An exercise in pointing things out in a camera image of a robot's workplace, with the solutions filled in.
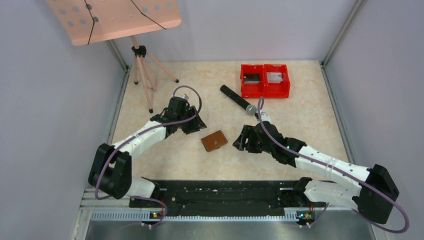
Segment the brown leather card holder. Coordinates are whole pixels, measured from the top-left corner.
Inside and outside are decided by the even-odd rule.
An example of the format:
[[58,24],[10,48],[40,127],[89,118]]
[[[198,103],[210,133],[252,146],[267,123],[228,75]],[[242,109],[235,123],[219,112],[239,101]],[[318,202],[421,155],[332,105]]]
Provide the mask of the brown leather card holder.
[[218,130],[201,139],[201,143],[207,152],[221,148],[228,143],[227,138],[221,130]]

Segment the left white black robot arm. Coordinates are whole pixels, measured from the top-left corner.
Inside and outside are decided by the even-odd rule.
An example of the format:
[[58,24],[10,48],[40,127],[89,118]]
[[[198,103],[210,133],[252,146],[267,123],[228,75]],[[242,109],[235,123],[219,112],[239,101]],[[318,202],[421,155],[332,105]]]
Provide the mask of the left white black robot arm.
[[132,161],[177,130],[188,135],[206,127],[195,106],[183,97],[173,96],[168,106],[137,132],[112,145],[103,143],[97,148],[88,183],[108,197],[137,196],[147,206],[154,207],[161,198],[157,185],[144,177],[133,176]]

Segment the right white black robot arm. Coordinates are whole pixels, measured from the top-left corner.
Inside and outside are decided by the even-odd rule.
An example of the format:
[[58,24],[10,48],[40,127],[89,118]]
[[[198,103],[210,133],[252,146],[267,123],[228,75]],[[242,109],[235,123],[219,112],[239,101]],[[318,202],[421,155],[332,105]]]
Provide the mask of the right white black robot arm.
[[293,200],[299,206],[307,206],[310,202],[344,205],[374,223],[386,224],[393,205],[363,184],[377,189],[392,201],[399,196],[399,190],[384,166],[359,166],[331,157],[304,141],[284,137],[268,121],[255,126],[244,125],[232,145],[239,151],[268,153],[280,164],[325,176],[328,181],[307,177],[298,181]]

